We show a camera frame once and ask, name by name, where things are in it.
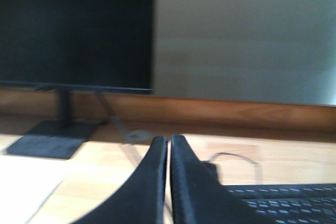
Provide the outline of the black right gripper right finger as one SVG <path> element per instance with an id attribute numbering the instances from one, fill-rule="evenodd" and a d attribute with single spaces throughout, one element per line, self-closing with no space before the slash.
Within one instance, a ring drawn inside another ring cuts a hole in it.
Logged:
<path id="1" fill-rule="evenodd" d="M 275 223 L 225 189 L 182 135 L 171 140 L 170 187 L 174 223 Z"/>

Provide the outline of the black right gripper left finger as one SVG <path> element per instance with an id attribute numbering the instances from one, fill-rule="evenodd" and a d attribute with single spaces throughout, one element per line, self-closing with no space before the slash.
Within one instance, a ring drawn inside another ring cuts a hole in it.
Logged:
<path id="1" fill-rule="evenodd" d="M 154 137 L 127 181 L 76 223 L 163 223 L 167 137 Z"/>

